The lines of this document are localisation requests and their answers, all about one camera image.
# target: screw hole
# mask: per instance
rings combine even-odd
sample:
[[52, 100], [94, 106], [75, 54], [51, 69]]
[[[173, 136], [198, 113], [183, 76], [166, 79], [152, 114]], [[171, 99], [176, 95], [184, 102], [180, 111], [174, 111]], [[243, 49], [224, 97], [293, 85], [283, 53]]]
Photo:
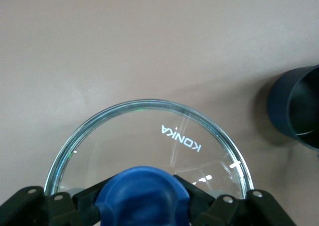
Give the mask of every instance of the screw hole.
[[63, 195], [57, 195], [54, 197], [55, 201], [62, 200], [62, 199], [63, 199]]
[[30, 189], [30, 190], [28, 190], [28, 194], [33, 194], [33, 193], [35, 193], [36, 192], [36, 189]]

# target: black cup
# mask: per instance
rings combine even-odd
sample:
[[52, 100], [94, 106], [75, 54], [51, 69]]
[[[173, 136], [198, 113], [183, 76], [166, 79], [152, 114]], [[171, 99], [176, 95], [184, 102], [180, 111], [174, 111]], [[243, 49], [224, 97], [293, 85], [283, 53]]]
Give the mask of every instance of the black cup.
[[319, 65], [285, 72], [269, 92], [267, 110], [281, 133], [319, 150]]

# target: tabletop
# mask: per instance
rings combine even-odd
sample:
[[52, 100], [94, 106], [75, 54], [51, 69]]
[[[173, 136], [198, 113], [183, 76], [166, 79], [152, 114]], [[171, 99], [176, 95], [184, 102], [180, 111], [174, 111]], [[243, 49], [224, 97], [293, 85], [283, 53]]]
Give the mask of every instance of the tabletop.
[[279, 133], [267, 94], [319, 64], [319, 0], [0, 0], [0, 203], [43, 186], [72, 132], [135, 99], [216, 122], [255, 188], [319, 225], [318, 153]]

